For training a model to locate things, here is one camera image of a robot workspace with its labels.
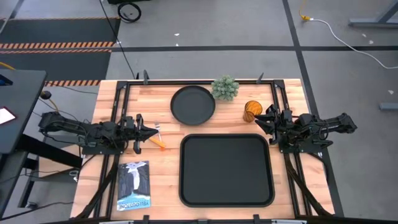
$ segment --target black square tray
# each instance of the black square tray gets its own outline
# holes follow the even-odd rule
[[[258,134],[190,134],[181,142],[181,201],[189,207],[265,207],[274,200],[267,141]]]

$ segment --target black round plate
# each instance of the black round plate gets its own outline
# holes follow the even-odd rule
[[[216,102],[207,89],[201,86],[186,86],[174,93],[170,107],[173,116],[179,122],[199,125],[211,118]]]

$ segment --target small potted plant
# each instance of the small potted plant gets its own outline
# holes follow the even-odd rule
[[[232,101],[238,95],[239,83],[235,82],[235,79],[229,75],[214,80],[211,85],[213,87],[211,94],[216,100]]]

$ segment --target black desk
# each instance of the black desk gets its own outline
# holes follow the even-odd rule
[[[28,153],[46,157],[68,166],[80,168],[81,158],[23,134],[33,108],[43,89],[45,71],[0,70],[13,81],[11,86],[0,86],[0,107],[6,106],[17,119],[0,124],[0,183],[21,173],[22,168],[35,170],[37,161],[28,159]],[[0,217],[4,214],[18,178],[0,184]],[[29,178],[19,203],[26,205],[33,180]]]

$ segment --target wheel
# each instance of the wheel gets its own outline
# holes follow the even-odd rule
[[[136,22],[141,18],[141,9],[132,2],[124,2],[118,6],[118,14],[123,22]]]
[[[27,202],[25,208],[36,209],[38,206],[34,202]]]

